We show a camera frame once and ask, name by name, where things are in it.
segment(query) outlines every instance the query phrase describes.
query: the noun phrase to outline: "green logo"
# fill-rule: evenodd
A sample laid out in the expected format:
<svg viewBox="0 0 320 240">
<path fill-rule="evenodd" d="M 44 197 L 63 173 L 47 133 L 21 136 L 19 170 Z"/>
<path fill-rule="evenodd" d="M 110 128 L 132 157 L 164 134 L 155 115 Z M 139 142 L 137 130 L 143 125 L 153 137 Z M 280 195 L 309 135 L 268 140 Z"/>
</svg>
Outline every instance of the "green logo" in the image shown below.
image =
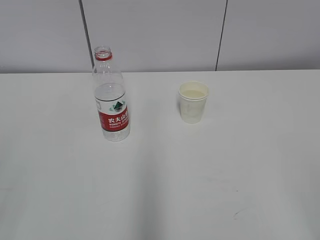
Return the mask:
<svg viewBox="0 0 320 240">
<path fill-rule="evenodd" d="M 110 112 L 121 112 L 122 108 L 126 104 L 125 101 L 117 101 L 115 105 L 112 105 L 112 107 L 109 108 Z"/>
</svg>

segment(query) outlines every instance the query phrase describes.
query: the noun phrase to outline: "white wall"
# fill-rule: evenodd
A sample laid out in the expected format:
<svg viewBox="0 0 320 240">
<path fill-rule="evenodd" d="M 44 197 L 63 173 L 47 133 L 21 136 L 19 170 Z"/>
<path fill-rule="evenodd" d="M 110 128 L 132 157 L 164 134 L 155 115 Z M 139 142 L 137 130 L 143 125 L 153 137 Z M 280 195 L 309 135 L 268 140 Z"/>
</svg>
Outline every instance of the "white wall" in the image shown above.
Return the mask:
<svg viewBox="0 0 320 240">
<path fill-rule="evenodd" d="M 124 72 L 213 71 L 226 0 L 82 0 Z M 229 0 L 217 70 L 320 69 L 319 0 Z M 76 0 L 3 0 L 0 73 L 90 72 Z"/>
<path fill-rule="evenodd" d="M 225 0 L 82 0 L 91 46 L 125 72 L 213 71 Z"/>
<path fill-rule="evenodd" d="M 229 0 L 217 69 L 320 69 L 319 10 L 319 0 Z"/>
<path fill-rule="evenodd" d="M 2 0 L 0 73 L 88 72 L 78 1 Z"/>
</svg>

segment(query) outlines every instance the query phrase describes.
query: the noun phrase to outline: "plastic cup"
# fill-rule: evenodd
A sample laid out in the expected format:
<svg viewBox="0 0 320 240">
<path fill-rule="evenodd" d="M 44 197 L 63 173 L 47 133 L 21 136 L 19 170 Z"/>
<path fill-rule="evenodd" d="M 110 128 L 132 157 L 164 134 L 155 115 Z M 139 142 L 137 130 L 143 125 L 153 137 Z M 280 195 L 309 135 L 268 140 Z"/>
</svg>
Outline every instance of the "plastic cup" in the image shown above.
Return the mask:
<svg viewBox="0 0 320 240">
<path fill-rule="evenodd" d="M 178 92 L 181 118 L 188 124 L 200 122 L 209 94 L 208 86 L 199 81 L 188 81 Z"/>
</svg>

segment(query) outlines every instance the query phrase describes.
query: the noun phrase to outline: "water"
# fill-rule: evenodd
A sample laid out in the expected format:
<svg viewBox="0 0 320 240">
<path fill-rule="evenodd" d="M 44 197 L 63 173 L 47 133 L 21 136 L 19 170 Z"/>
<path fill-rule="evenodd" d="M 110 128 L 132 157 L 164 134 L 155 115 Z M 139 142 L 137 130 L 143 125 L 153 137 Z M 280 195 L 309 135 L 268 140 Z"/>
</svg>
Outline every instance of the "water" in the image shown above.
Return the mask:
<svg viewBox="0 0 320 240">
<path fill-rule="evenodd" d="M 197 91 L 197 90 L 187 90 L 182 92 L 182 95 L 185 96 L 186 98 L 192 98 L 192 99 L 198 99 L 205 96 L 203 92 Z"/>
</svg>

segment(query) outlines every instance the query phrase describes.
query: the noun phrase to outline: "white table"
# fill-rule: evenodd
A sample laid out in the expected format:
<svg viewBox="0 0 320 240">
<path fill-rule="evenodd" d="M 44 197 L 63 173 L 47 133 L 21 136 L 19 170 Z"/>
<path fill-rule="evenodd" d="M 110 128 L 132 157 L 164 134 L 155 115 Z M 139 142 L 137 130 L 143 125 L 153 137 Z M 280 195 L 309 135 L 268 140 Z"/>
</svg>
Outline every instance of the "white table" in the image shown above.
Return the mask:
<svg viewBox="0 0 320 240">
<path fill-rule="evenodd" d="M 1 74 L 0 239 L 319 239 L 319 76 L 125 73 L 112 143 L 91 74 Z M 198 124 L 177 108 L 190 80 L 210 89 Z"/>
</svg>

